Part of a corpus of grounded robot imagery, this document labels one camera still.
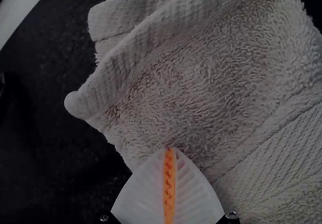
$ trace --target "white plastic part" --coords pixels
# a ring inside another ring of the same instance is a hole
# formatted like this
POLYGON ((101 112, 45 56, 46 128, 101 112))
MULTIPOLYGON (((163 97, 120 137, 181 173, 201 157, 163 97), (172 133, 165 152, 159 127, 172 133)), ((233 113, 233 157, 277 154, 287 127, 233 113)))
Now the white plastic part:
MULTIPOLYGON (((174 224, 215 224, 223 216, 220 201, 206 177, 177 148, 174 224)), ((122 224, 165 224, 164 160, 166 149, 148 158, 130 177, 111 212, 122 224)))
POLYGON ((143 162, 121 190, 111 212, 122 224, 165 224, 165 152, 162 149, 143 162))
POLYGON ((174 224, 215 224, 225 212, 220 201, 195 164, 177 148, 176 208, 174 224))

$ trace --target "towel fold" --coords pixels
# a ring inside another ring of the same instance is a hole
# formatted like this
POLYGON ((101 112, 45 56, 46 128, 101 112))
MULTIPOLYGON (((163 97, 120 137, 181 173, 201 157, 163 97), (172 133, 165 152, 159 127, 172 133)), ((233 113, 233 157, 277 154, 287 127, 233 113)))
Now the towel fold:
POLYGON ((322 35, 300 0, 107 0, 65 99, 131 170, 164 146, 243 223, 322 223, 322 35))

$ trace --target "screw head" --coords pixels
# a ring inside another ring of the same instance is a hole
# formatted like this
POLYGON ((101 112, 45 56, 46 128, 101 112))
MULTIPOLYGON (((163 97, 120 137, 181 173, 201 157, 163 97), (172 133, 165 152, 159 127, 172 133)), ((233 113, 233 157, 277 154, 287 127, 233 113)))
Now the screw head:
POLYGON ((100 220, 103 222, 107 222, 109 220, 109 217, 108 217, 108 215, 103 214, 100 216, 100 220))
POLYGON ((238 219, 239 217, 238 217, 238 214, 237 214, 237 212, 235 212, 235 211, 231 211, 228 215, 227 215, 227 218, 228 219, 238 219))

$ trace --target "dark background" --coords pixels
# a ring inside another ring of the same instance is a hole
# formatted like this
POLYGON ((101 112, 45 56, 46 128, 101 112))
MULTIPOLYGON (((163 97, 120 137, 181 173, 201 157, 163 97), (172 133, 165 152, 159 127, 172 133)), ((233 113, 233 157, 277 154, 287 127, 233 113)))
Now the dark background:
MULTIPOLYGON (((95 69, 89 9, 104 0, 41 0, 0 51, 0 223, 92 223, 130 176, 105 138, 67 113, 95 69)), ((320 0, 302 0, 322 28, 320 0)))

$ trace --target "orange strip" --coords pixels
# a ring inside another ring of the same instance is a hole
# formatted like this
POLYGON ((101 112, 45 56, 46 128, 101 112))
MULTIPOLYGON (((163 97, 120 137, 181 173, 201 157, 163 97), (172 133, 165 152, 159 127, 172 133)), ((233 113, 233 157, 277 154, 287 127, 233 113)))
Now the orange strip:
POLYGON ((164 181, 165 224, 173 224, 175 216, 176 171, 175 155, 172 149, 166 151, 164 181))

